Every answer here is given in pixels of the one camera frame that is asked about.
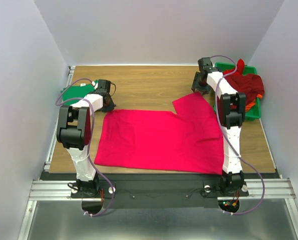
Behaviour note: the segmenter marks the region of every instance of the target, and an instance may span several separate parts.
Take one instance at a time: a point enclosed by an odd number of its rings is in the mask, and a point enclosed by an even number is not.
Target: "red cloth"
[[[226,70],[223,75],[231,73],[234,70]],[[244,61],[240,59],[237,63],[237,71],[225,79],[237,92],[246,95],[246,111],[254,106],[255,99],[262,98],[264,95],[264,87],[260,76],[255,74],[242,75],[244,70]]]
[[[95,164],[221,174],[223,137],[199,92],[170,111],[114,110],[106,114]]]

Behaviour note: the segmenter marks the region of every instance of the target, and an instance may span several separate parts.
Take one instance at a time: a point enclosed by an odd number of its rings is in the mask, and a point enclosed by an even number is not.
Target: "magenta towel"
[[[223,137],[200,93],[173,102],[177,112],[107,113],[95,164],[135,169],[222,174]]]

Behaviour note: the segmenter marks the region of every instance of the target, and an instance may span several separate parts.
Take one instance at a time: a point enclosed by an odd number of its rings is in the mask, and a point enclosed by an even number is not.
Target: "wooden table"
[[[113,101],[116,109],[174,111],[172,101],[192,93],[191,85],[197,66],[77,66],[73,81],[80,78],[107,79],[116,84]],[[204,96],[214,103],[214,93]],[[95,129],[91,143],[91,158],[94,158],[101,136],[105,113],[96,112]],[[240,137],[240,153],[243,159],[262,173],[275,172],[271,155],[258,119],[245,121]],[[103,173],[175,173],[174,171],[133,169],[98,166]],[[242,164],[243,171],[254,172]],[[75,173],[68,152],[56,143],[50,173]]]

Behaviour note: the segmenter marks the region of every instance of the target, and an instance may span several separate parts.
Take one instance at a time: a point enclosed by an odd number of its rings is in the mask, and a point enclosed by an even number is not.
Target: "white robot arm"
[[[113,110],[115,105],[109,94],[110,85],[110,81],[100,79],[95,90],[82,100],[60,107],[57,140],[63,144],[73,160],[77,172],[77,183],[74,187],[79,190],[83,188],[85,192],[93,192],[97,188],[97,174],[88,160],[92,112],[87,101],[92,104],[94,111],[109,112]]]
[[[192,84],[192,90],[195,89],[209,93],[211,88],[216,91],[219,80],[223,73],[212,65],[209,57],[203,57],[198,61],[199,70]],[[222,187],[225,189],[236,190],[243,186],[243,172],[240,162],[240,132],[242,123],[245,118],[245,101],[244,93],[237,92],[223,78],[219,84],[218,91],[218,116],[221,123],[221,130],[228,138],[231,145],[239,153],[239,156],[230,147],[224,138],[224,161],[222,174]]]

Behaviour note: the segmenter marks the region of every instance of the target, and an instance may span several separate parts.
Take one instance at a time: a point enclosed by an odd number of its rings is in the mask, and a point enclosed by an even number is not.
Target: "white enclosure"
[[[215,53],[249,62],[283,0],[35,2],[70,65],[187,65]]]
[[[279,173],[298,203],[298,0],[286,0],[250,64],[263,79],[262,122]]]
[[[67,69],[34,2],[0,1],[0,240],[18,237]]]
[[[17,239],[47,155],[68,66],[243,58],[298,203],[298,0],[0,1],[0,239]]]

